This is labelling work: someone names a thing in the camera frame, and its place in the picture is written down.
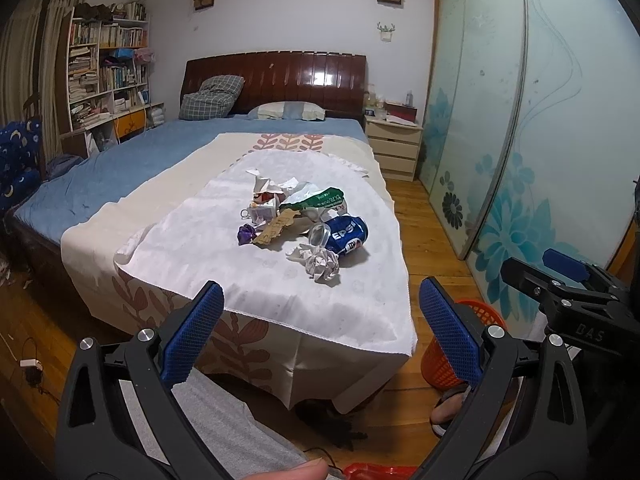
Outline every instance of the tissue box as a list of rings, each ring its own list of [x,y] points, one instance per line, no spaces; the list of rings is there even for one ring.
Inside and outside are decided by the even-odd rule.
[[[398,103],[385,103],[385,110],[389,113],[389,115],[395,115],[396,117],[406,119],[407,121],[411,121],[412,123],[415,123],[415,117],[418,114],[418,108],[413,108],[411,106],[401,105]]]

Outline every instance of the bed frame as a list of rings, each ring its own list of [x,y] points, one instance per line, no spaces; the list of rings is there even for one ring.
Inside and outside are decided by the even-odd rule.
[[[244,87],[232,114],[245,114],[269,102],[307,101],[324,108],[328,117],[362,124],[366,63],[365,56],[333,52],[247,52],[191,59],[184,71],[180,102],[209,77],[241,75]],[[62,264],[60,247],[15,217],[20,205],[4,217],[10,260],[27,263],[47,293],[86,308]]]

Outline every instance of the cardboard piece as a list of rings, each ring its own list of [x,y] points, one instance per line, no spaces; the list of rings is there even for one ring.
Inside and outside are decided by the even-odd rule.
[[[254,239],[254,244],[268,245],[271,240],[280,236],[280,233],[285,227],[293,225],[294,218],[299,214],[299,211],[293,211],[293,209],[285,209],[276,218],[269,222],[267,227],[264,228],[264,231],[262,231]]]

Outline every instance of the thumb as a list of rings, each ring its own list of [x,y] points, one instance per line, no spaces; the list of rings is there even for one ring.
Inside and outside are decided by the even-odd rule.
[[[244,480],[324,480],[328,471],[329,467],[326,462],[318,458],[311,462],[303,462],[285,471],[249,475]]]

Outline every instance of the wardrobe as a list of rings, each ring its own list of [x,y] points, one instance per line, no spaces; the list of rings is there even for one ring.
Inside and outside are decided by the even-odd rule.
[[[502,262],[553,274],[542,254],[555,248],[606,266],[629,228],[640,36],[619,0],[438,0],[423,126],[431,205],[524,336],[538,305],[502,282]]]

